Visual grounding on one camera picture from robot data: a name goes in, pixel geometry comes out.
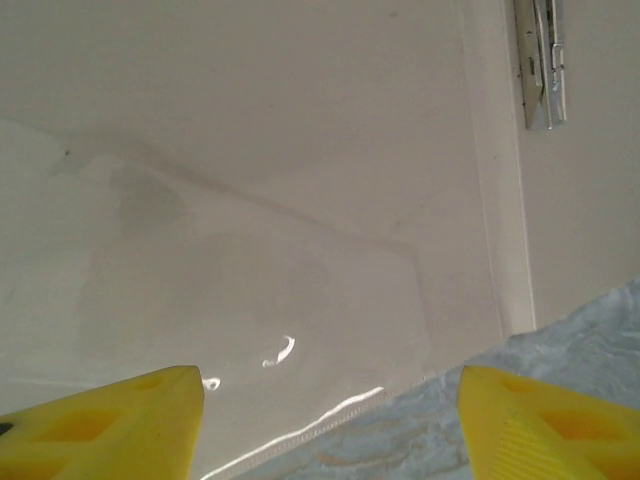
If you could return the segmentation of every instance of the white door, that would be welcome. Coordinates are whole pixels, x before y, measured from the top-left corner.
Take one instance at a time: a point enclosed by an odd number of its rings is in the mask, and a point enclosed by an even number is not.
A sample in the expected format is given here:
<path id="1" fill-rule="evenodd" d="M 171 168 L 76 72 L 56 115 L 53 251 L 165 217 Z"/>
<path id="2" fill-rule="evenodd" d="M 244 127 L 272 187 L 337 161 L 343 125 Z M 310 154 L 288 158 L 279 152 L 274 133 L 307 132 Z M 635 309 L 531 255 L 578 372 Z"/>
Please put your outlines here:
<path id="1" fill-rule="evenodd" d="M 2 408 L 197 364 L 227 475 L 498 343 L 459 7 L 4 2 Z"/>

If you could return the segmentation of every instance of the door hinge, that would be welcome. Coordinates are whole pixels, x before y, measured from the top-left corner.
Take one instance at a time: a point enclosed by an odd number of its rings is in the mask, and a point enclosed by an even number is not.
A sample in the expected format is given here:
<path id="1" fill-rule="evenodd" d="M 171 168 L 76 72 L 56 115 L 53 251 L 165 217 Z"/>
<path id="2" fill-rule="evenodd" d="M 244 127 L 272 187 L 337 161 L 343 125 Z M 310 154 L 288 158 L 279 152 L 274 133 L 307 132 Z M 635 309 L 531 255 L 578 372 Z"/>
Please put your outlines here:
<path id="1" fill-rule="evenodd" d="M 515 0 L 526 126 L 567 120 L 562 0 Z"/>

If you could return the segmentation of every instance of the gray floor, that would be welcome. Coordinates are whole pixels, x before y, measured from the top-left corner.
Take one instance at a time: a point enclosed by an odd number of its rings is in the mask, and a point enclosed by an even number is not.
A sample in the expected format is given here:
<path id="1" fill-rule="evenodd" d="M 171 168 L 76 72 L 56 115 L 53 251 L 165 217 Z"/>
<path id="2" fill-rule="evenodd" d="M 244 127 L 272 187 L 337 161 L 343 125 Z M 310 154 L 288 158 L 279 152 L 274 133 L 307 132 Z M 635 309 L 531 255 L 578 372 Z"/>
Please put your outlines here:
<path id="1" fill-rule="evenodd" d="M 640 280 L 468 364 L 491 365 L 640 408 Z M 471 479 L 456 413 L 461 367 L 240 478 Z"/>

